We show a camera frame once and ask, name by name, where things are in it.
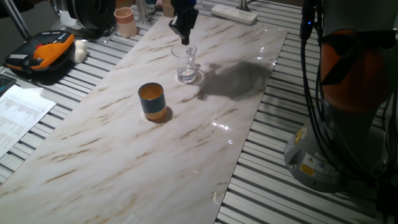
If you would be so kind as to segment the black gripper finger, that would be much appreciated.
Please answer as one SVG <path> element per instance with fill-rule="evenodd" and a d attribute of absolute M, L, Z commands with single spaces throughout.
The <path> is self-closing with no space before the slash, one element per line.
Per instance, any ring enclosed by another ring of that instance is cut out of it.
<path fill-rule="evenodd" d="M 181 41 L 183 45 L 189 45 L 190 44 L 190 33 L 191 33 L 191 28 L 186 28 L 183 31 L 181 31 Z"/>
<path fill-rule="evenodd" d="M 169 22 L 169 27 L 181 38 L 184 38 L 184 22 L 181 19 L 173 19 Z"/>

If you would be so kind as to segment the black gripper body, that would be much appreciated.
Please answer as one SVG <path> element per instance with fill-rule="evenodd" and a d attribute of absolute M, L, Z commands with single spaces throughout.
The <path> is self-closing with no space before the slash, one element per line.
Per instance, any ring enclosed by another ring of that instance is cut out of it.
<path fill-rule="evenodd" d="M 196 0 L 171 0 L 174 8 L 174 19 L 181 19 L 184 22 L 184 29 L 194 28 L 198 17 L 198 9 L 195 9 Z"/>

